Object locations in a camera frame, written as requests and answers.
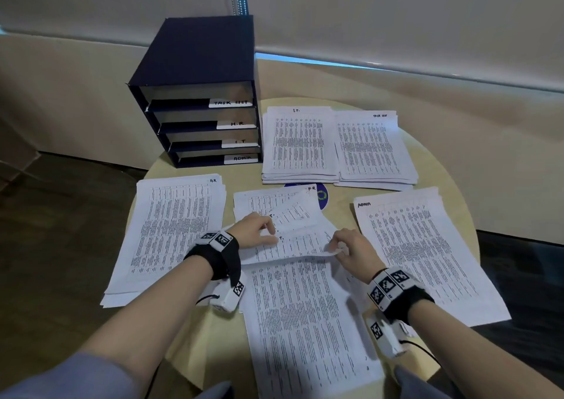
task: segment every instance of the hand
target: hand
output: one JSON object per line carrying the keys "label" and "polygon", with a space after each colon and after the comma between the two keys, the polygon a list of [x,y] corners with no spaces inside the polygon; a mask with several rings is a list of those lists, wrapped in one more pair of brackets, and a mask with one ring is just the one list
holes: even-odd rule
{"label": "hand", "polygon": [[337,249],[339,242],[347,245],[349,254],[341,252],[335,258],[358,280],[368,284],[378,271],[386,268],[368,239],[357,230],[343,228],[336,231],[329,242],[329,251]]}
{"label": "hand", "polygon": [[[261,235],[261,230],[266,228],[271,235]],[[241,221],[236,222],[227,230],[239,243],[239,248],[254,248],[260,244],[277,244],[278,237],[270,216],[260,216],[257,212],[250,213]]]}

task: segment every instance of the person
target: person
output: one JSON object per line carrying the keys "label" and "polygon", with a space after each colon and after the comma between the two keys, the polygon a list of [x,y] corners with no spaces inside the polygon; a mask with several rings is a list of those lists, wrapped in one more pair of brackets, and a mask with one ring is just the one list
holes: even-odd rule
{"label": "person", "polygon": [[[266,228],[270,235],[261,235]],[[240,248],[275,244],[270,217],[251,213],[228,231]],[[357,279],[369,283],[385,268],[374,247],[356,230],[335,232],[344,243],[336,255]],[[167,348],[212,279],[208,261],[193,255],[111,317],[66,361],[0,393],[0,399],[138,398],[146,390]],[[459,322],[431,301],[411,305],[409,324],[425,341],[451,380],[468,399],[557,398],[564,392],[545,377]],[[446,397],[400,367],[395,375],[403,398]],[[229,383],[207,390],[209,399],[232,397]]]}

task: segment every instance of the file organizer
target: file organizer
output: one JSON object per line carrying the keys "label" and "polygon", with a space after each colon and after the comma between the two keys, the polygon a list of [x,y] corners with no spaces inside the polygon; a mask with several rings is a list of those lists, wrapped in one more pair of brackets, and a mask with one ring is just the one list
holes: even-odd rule
{"label": "file organizer", "polygon": [[252,16],[166,19],[128,86],[175,167],[262,162]]}

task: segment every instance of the person's right arm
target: person's right arm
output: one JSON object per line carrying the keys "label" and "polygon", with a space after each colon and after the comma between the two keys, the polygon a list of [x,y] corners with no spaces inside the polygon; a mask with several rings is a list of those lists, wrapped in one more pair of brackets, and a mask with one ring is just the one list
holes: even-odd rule
{"label": "person's right arm", "polygon": [[[369,283],[385,264],[360,232],[335,232],[331,247],[343,242],[349,254],[337,259],[357,279]],[[564,392],[531,367],[490,343],[431,301],[421,300],[408,311],[409,324],[468,399],[561,398]]]}

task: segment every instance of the white label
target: white label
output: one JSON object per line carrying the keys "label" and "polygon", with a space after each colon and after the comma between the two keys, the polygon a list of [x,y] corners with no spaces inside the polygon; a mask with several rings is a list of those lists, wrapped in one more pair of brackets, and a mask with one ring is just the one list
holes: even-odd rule
{"label": "white label", "polygon": [[223,164],[243,164],[258,162],[258,154],[231,154],[226,155]]}
{"label": "white label", "polygon": [[237,147],[257,147],[258,142],[252,142],[249,139],[223,139],[221,141],[222,148],[237,148]]}
{"label": "white label", "polygon": [[229,108],[229,107],[251,107],[253,103],[249,100],[227,100],[210,99],[210,108]]}
{"label": "white label", "polygon": [[221,120],[217,122],[216,129],[256,129],[257,126],[253,123],[246,123],[244,121],[227,121]]}

